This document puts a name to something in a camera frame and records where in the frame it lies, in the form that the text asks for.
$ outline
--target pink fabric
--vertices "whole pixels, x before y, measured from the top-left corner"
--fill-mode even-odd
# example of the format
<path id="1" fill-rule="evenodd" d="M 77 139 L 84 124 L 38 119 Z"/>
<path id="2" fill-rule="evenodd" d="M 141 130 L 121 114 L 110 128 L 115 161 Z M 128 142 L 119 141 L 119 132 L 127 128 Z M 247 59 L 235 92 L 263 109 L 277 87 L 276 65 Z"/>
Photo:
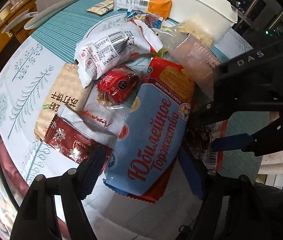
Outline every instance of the pink fabric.
<path id="1" fill-rule="evenodd" d="M 7 176 L 11 180 L 11 182 L 16 186 L 18 191 L 25 196 L 29 186 L 22 178 L 21 174 L 17 170 L 16 166 L 14 165 L 13 161 L 11 160 L 9 153 L 3 143 L 3 140 L 0 135 L 0 163 L 2 165 L 3 170 L 6 172 Z M 67 225 L 64 221 L 58 218 L 59 229 L 62 235 L 70 239 L 70 234 L 68 232 Z"/>

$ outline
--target beige snack packet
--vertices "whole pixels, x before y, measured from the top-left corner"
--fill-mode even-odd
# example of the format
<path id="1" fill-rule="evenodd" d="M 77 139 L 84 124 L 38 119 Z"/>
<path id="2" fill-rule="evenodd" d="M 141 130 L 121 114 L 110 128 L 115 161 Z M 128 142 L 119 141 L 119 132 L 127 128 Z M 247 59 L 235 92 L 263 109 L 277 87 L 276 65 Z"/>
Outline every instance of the beige snack packet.
<path id="1" fill-rule="evenodd" d="M 45 139 L 48 127 L 61 104 L 80 114 L 92 85 L 83 89 L 77 69 L 77 64 L 66 63 L 58 74 L 37 117 L 34 133 L 38 140 Z"/>
<path id="2" fill-rule="evenodd" d="M 94 5 L 93 7 L 90 7 L 89 9 L 87 9 L 87 12 L 103 15 L 109 11 L 112 11 L 113 9 L 114 9 L 114 1 L 105 0 Z"/>

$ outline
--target white plastic bin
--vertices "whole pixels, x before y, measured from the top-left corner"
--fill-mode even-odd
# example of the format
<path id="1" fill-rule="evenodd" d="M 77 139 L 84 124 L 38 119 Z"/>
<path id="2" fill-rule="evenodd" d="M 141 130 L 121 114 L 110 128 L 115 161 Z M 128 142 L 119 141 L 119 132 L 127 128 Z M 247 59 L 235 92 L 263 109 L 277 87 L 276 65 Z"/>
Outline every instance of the white plastic bin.
<path id="1" fill-rule="evenodd" d="M 172 0 L 170 19 L 182 22 L 191 17 L 216 43 L 237 23 L 237 9 L 227 0 Z"/>

